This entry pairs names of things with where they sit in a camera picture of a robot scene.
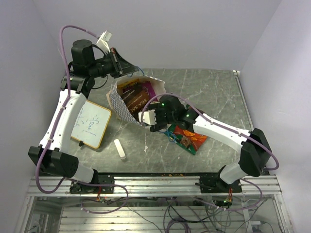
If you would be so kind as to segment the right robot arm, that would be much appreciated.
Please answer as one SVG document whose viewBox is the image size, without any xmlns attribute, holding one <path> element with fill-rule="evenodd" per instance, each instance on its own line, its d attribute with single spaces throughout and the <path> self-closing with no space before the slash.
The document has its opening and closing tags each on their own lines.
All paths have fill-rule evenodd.
<svg viewBox="0 0 311 233">
<path fill-rule="evenodd" d="M 186 107 L 183 99 L 175 94 L 159 94 L 152 98 L 139 113 L 139 121 L 148 125 L 152 132 L 167 125 L 211 137 L 234 149 L 240 159 L 225 165 L 214 180 L 215 188 L 225 192 L 236 180 L 245 176 L 258 177 L 262 174 L 272 151 L 264 132 L 258 128 L 251 131 L 233 127 L 215 120 L 195 107 Z"/>
</svg>

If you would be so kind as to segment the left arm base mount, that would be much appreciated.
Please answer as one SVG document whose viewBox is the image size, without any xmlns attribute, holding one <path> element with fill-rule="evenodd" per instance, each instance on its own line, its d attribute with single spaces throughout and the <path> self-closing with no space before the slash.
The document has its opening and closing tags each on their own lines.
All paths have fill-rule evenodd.
<svg viewBox="0 0 311 233">
<path fill-rule="evenodd" d="M 110 174 L 95 174 L 90 183 L 71 182 L 70 194 L 112 194 L 114 191 L 114 177 Z"/>
</svg>

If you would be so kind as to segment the red Doritos chip bag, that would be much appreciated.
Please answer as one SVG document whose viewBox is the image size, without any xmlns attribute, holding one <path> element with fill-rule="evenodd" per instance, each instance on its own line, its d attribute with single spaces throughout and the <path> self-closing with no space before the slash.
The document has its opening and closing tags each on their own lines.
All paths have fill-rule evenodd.
<svg viewBox="0 0 311 233">
<path fill-rule="evenodd" d="M 199 148 L 206 141 L 207 136 L 198 133 L 192 133 L 187 130 L 183 130 L 178 126 L 173 127 L 174 140 L 177 145 L 187 150 L 189 153 L 195 155 Z"/>
</svg>

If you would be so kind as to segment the green snack bag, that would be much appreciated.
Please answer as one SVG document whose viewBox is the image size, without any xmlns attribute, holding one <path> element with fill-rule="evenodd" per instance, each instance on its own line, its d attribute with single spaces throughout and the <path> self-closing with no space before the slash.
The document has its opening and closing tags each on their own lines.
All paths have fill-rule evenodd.
<svg viewBox="0 0 311 233">
<path fill-rule="evenodd" d="M 169 122 L 164 132 L 170 142 L 174 142 L 192 155 L 195 155 L 207 140 L 206 135 L 194 132 L 194 117 L 198 116 L 192 107 L 186 105 L 185 113 L 182 114 L 181 118 L 177 121 Z"/>
</svg>

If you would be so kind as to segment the checkered paper bag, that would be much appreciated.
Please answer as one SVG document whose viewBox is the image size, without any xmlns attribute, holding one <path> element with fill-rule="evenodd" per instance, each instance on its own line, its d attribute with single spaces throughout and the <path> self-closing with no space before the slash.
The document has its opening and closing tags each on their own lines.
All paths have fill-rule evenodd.
<svg viewBox="0 0 311 233">
<path fill-rule="evenodd" d="M 118 78 L 106 97 L 119 119 L 139 124 L 138 113 L 146 103 L 165 92 L 163 80 L 145 75 L 132 75 Z"/>
</svg>

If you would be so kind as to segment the brown sea salt chip bag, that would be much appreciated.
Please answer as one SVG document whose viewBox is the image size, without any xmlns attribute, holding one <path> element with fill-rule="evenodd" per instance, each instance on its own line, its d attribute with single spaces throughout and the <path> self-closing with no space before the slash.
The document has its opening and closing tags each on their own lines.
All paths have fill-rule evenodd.
<svg viewBox="0 0 311 233">
<path fill-rule="evenodd" d="M 129 90 L 121 98 L 132 115 L 139 112 L 150 99 L 148 94 L 141 89 Z"/>
</svg>

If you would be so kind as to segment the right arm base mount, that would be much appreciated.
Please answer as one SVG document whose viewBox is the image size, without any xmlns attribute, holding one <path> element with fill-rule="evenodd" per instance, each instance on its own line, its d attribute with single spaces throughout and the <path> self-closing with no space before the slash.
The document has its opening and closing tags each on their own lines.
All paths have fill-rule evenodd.
<svg viewBox="0 0 311 233">
<path fill-rule="evenodd" d="M 240 180 L 232 184 L 223 182 L 216 173 L 207 173 L 200 176 L 199 181 L 195 183 L 200 187 L 201 193 L 241 193 L 242 187 Z"/>
</svg>

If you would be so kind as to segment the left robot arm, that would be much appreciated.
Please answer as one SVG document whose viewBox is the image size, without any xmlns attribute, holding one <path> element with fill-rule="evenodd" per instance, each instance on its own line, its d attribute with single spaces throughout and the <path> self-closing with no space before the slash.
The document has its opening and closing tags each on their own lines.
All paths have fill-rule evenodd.
<svg viewBox="0 0 311 233">
<path fill-rule="evenodd" d="M 36 165 L 35 180 L 40 172 L 82 183 L 89 193 L 99 188 L 98 172 L 82 165 L 68 153 L 71 133 L 76 119 L 95 85 L 95 78 L 119 78 L 138 71 L 124 60 L 108 42 L 96 44 L 81 39 L 73 42 L 72 61 L 65 62 L 66 75 L 61 82 L 59 101 L 50 126 L 38 146 L 31 146 L 28 155 Z"/>
</svg>

